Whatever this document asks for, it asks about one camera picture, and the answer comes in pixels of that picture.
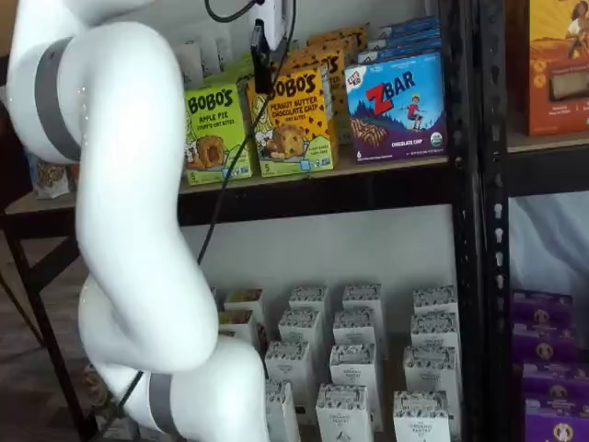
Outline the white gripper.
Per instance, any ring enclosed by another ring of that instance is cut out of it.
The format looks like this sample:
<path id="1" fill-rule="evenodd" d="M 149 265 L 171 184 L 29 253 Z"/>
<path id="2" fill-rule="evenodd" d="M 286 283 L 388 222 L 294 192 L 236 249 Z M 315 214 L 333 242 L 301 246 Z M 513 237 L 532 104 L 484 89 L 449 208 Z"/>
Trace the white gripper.
<path id="1" fill-rule="evenodd" d="M 272 55 L 285 37 L 293 16 L 295 1 L 255 2 L 255 20 L 250 39 L 250 55 L 257 93 L 271 92 Z"/>

